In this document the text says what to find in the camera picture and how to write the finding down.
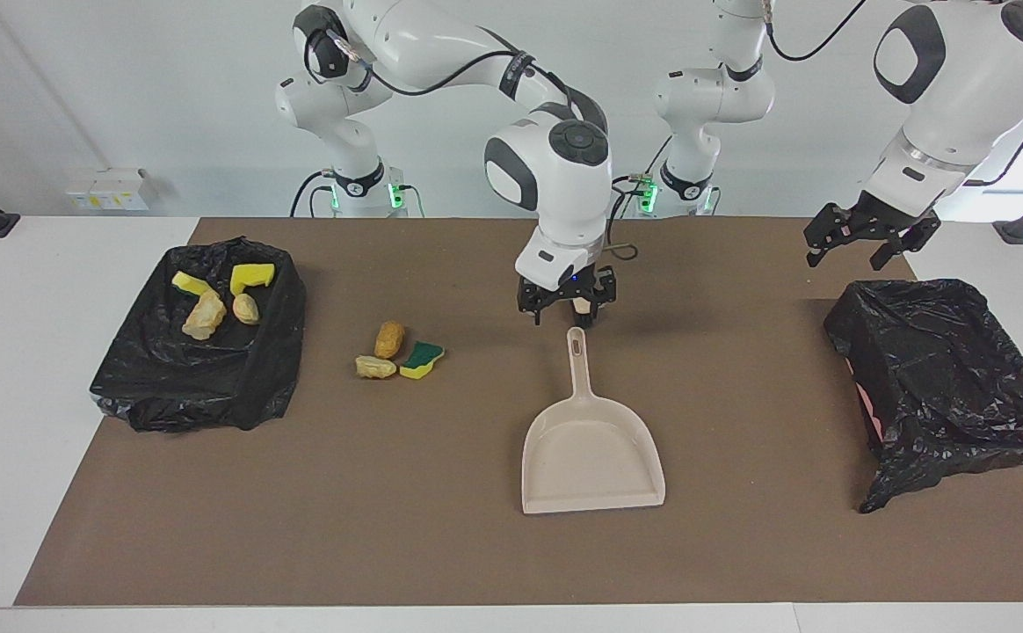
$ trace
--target brown tabletop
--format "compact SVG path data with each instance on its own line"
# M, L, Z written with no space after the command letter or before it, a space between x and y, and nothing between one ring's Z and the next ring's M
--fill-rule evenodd
M872 514L875 472L820 322L874 245L804 264L803 220L624 222L595 392L648 423L663 507L524 516L533 417L571 393L563 305L515 308L527 221L203 220L287 250L309 291L286 417L137 434L105 419L17 604L1023 601L1023 468ZM447 354L356 378L379 324Z

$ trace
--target dustpan pan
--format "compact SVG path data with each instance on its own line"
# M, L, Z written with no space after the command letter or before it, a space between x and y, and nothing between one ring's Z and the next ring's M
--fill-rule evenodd
M652 434L628 406L590 390L585 332L567 332L573 396L546 408L523 445L523 511L571 512L664 503Z

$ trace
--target potato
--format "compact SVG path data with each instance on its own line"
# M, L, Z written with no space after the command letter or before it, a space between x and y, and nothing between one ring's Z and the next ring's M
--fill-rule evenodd
M374 355L383 360L390 360L402 349L402 340L406 337L406 328L398 321L387 321L379 328L374 340Z
M222 318L227 314L227 306L222 304L217 291L206 291L198 296L198 304L190 310L183 324L183 333L195 341L207 341L215 333Z
M390 360L374 356L359 356L355 358L355 373L360 378L388 378L394 376L398 366Z
M234 310L234 316L247 325L256 325L262 320L262 313L258 310L258 302L246 292L234 298L234 305L231 305L231 309Z

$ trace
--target bin lined with black bag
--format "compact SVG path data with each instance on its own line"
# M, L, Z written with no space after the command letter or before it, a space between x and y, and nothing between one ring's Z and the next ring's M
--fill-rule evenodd
M273 281L248 289L261 323L230 314L230 273L239 264L273 264ZM172 285L176 272L206 280L227 306L208 341L183 333L197 298ZM302 278L290 254L246 237L164 254L102 360L90 394L107 416L134 429L251 429L281 417L297 388L304 333Z
M825 329L880 461L860 512L951 473L1023 464L1023 357L973 285L854 281Z

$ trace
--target yellow food piece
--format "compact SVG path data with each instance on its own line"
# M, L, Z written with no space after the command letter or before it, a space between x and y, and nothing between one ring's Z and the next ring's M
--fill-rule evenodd
M247 287L269 285L276 268L272 264L239 264L230 270L230 293L237 297Z
M262 320L262 313L258 310L258 302L246 292L234 298L234 305L231 306L231 309L234 310L234 316L247 325L256 325Z
M207 341L215 333L222 318L227 314L227 306L222 304L219 292L206 291L198 296L198 304L191 309L183 324L183 333L195 341Z
M204 292L211 289L211 285L207 281L197 277L191 277L183 272L183 270L178 270L175 276L172 277L172 285L175 285L181 291L193 293L195 297L203 296Z
M406 337L406 328L398 321L387 321L379 328L379 335L374 337L374 355L388 360L398 354L402 349L402 340Z
M355 358L355 373L360 378L388 378L394 376L398 367L390 360L374 356L358 356Z

